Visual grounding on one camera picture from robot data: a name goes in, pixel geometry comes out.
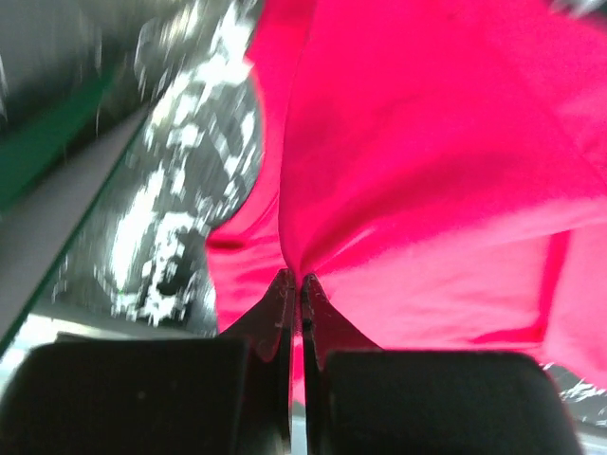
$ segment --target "pink fabric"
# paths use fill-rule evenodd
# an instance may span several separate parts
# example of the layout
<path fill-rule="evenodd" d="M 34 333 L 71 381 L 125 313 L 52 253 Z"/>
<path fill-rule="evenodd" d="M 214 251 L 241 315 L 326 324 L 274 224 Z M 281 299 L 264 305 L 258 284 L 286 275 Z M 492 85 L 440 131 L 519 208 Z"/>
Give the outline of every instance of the pink fabric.
<path fill-rule="evenodd" d="M 607 28 L 543 0 L 268 0 L 249 57 L 266 158 L 210 238 L 222 328 L 284 257 L 381 346 L 607 386 Z"/>

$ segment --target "pink garment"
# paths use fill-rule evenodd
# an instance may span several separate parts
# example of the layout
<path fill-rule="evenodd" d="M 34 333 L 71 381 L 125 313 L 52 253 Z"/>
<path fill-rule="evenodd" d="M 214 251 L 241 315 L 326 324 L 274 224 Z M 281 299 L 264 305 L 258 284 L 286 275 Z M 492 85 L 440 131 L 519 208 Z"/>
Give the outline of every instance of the pink garment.
<path fill-rule="evenodd" d="M 267 0 L 249 57 L 266 157 L 209 241 L 222 330 L 284 257 L 383 347 L 607 386 L 607 27 L 543 0 Z"/>

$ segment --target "green trim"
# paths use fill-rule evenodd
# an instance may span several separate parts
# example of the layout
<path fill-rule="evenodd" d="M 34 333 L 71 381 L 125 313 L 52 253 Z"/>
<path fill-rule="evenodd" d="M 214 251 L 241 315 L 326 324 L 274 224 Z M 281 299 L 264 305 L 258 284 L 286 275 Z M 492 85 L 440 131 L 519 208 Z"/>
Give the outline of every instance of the green trim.
<path fill-rule="evenodd" d="M 72 232 L 69 234 L 69 237 L 67 238 L 67 241 L 65 242 L 64 246 L 60 249 L 59 254 L 55 257 L 55 260 L 52 262 L 52 265 L 50 266 L 48 271 L 45 273 L 45 276 L 43 277 L 43 279 L 40 281 L 40 283 L 36 287 L 36 290 L 32 293 L 31 297 L 28 299 L 28 302 L 24 305 L 24 308 L 21 310 L 21 313 L 19 313 L 19 316 L 17 316 L 17 318 L 15 318 L 15 320 L 12 322 L 9 329 L 4 333 L 4 335 L 3 336 L 0 335 L 0 358 L 2 358 L 6 349 L 10 346 L 10 344 L 12 343 L 14 338 L 17 336 L 19 329 L 21 329 L 21 326 L 25 322 L 29 313 L 31 313 L 31 310 L 33 309 L 35 304 L 42 297 L 46 287 L 50 283 L 52 273 L 55 272 L 62 265 L 65 255 L 67 254 L 67 252 L 69 251 L 71 246 L 76 241 L 76 238 L 82 231 L 83 226 L 86 223 L 86 221 L 88 220 L 90 214 L 95 209 L 95 207 L 98 205 L 99 200 L 102 198 L 104 190 L 107 187 L 107 184 L 112 180 L 114 175 L 117 173 L 117 171 L 120 169 L 120 167 L 124 164 L 124 162 L 126 160 L 126 156 L 129 155 L 129 152 L 131 150 L 131 146 L 133 145 L 135 140 L 139 137 L 139 132 L 141 130 L 141 126 L 143 125 L 144 121 L 145 121 L 145 118 L 141 121 L 141 124 L 139 125 L 137 131 L 133 134 L 133 136 L 127 142 L 127 144 L 124 148 L 124 151 L 120 155 L 119 159 L 116 161 L 112 170 L 105 177 L 105 180 L 101 184 L 99 190 L 97 191 L 97 194 L 92 199 L 88 208 L 84 211 L 84 214 L 83 214 L 82 218 L 80 219 L 80 221 L 77 223 L 77 225 L 74 227 Z"/>
<path fill-rule="evenodd" d="M 0 140 L 0 210 L 29 189 L 95 116 L 113 75 L 114 71 L 106 71 L 24 128 Z"/>

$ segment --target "green stripe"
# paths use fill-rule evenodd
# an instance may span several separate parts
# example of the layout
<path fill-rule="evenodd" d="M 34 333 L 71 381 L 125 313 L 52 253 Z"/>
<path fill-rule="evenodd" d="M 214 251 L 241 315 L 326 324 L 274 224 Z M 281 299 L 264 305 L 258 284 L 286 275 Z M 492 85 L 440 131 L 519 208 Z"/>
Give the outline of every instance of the green stripe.
<path fill-rule="evenodd" d="M 0 210 L 6 209 L 63 154 L 96 115 L 114 71 L 88 82 L 69 99 L 0 140 Z"/>

